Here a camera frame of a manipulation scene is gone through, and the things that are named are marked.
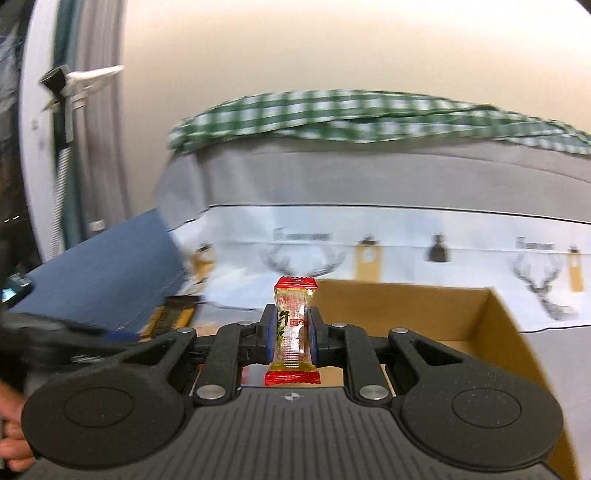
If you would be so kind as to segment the person's left hand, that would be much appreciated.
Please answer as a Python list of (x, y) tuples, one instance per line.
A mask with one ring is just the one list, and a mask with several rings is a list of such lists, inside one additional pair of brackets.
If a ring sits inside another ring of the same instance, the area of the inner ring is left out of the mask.
[(35, 463), (21, 426), (24, 404), (25, 397), (20, 392), (1, 382), (1, 459), (5, 464), (3, 473), (20, 474)]

